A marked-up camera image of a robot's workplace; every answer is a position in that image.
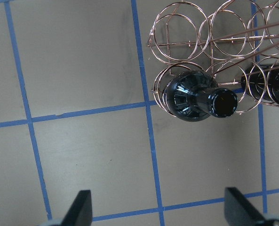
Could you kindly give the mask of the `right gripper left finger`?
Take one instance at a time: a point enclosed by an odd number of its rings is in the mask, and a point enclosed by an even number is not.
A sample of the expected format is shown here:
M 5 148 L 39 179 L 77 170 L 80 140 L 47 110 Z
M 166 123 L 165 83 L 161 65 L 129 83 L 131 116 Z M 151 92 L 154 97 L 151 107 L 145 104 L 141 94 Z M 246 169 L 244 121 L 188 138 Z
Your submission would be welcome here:
M 92 224 L 92 199 L 90 190 L 78 192 L 68 212 L 63 218 L 62 226 L 90 226 Z

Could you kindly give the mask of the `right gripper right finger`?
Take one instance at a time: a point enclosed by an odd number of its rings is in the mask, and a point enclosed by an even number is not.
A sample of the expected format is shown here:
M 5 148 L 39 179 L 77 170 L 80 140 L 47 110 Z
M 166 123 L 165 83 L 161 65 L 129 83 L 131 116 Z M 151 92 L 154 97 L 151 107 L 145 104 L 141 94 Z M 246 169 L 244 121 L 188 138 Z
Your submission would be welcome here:
M 229 226 L 264 226 L 264 216 L 236 188 L 224 190 L 224 217 Z

